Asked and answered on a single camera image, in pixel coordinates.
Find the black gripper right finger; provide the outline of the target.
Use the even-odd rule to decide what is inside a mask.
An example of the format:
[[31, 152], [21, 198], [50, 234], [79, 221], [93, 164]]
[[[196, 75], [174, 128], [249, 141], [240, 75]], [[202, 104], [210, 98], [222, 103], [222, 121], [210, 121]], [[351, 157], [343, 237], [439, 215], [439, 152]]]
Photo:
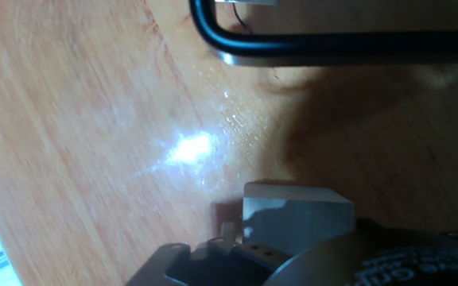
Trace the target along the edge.
[[355, 232], [358, 234], [378, 234], [386, 230], [388, 228], [371, 218], [357, 218], [355, 221]]

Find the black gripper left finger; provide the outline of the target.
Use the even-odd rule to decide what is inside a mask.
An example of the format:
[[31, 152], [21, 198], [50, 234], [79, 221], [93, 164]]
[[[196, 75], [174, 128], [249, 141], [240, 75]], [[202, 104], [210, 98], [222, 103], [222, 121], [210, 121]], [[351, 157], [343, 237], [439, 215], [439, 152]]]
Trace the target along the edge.
[[126, 282], [146, 285], [264, 285], [292, 256], [245, 238], [245, 222], [282, 215], [287, 200], [229, 200], [213, 206], [218, 236], [195, 249], [160, 246]]

